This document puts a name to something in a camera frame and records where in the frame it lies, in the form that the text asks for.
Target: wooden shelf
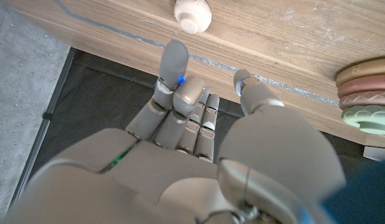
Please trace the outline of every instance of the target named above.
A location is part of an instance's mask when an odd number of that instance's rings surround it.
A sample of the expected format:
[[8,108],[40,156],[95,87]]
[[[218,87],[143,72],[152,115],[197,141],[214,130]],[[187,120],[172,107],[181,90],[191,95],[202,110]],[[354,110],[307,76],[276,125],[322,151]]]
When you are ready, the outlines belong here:
[[202,34],[180,29],[168,0],[5,0],[72,47],[156,74],[163,46],[183,41],[212,93],[238,102],[237,68],[264,77],[280,99],[326,133],[385,147],[385,136],[343,123],[335,75],[355,61],[385,56],[385,1],[208,0]]

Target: green ring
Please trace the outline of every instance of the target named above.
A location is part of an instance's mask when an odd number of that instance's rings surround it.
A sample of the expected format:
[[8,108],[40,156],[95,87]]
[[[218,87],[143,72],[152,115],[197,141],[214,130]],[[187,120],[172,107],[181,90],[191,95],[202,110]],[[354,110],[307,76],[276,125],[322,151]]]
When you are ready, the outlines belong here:
[[352,106],[343,110],[341,119],[363,132],[385,134],[385,106]]

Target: pink ring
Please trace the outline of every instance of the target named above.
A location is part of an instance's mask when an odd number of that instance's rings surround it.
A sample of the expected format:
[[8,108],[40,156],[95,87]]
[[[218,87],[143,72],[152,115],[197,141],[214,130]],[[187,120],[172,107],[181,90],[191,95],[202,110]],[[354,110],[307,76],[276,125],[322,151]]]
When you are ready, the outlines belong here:
[[345,82],[337,89],[337,95],[341,99],[352,93],[373,90],[385,90],[385,74],[355,78]]
[[385,106],[385,90],[363,91],[352,93],[340,99],[340,109],[356,105],[384,105]]

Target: robot finger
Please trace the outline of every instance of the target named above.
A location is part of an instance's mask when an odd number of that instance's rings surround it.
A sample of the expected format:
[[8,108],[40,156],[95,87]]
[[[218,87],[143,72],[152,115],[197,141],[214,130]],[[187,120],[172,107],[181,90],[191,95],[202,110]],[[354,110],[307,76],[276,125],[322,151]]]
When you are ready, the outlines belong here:
[[161,108],[151,98],[129,123],[126,131],[138,139],[148,140],[155,133],[166,114],[167,110]]
[[241,107],[245,116],[253,114],[264,105],[285,106],[278,97],[254,75],[239,69],[234,76],[236,93],[241,96]]
[[173,105],[174,91],[184,81],[187,64],[185,45],[177,40],[170,41],[162,54],[154,95],[126,127],[126,131],[142,140],[152,137]]
[[200,123],[202,120],[203,112],[205,112],[205,106],[207,98],[209,97],[209,88],[206,87],[203,91],[202,97],[195,110],[193,111],[190,120],[185,127],[183,134],[181,135],[180,141],[177,144],[177,150],[187,154],[193,154],[195,143],[197,141]]
[[188,77],[173,96],[173,110],[159,128],[154,142],[166,149],[175,149],[189,118],[206,89],[205,83],[197,77]]
[[211,95],[206,104],[205,114],[203,115],[202,125],[199,130],[197,142],[193,155],[208,162],[213,162],[214,139],[218,104],[220,98],[217,95]]
[[178,40],[170,41],[162,54],[159,77],[156,81],[153,99],[165,109],[170,109],[173,94],[178,85],[185,81],[185,70],[188,65],[188,50]]

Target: white knob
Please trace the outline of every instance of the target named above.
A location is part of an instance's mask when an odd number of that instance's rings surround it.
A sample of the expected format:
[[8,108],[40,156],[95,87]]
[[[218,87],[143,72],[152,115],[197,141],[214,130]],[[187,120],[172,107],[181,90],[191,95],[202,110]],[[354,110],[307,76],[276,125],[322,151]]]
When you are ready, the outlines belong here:
[[211,22],[210,7],[205,0],[177,0],[174,16],[189,34],[205,31]]

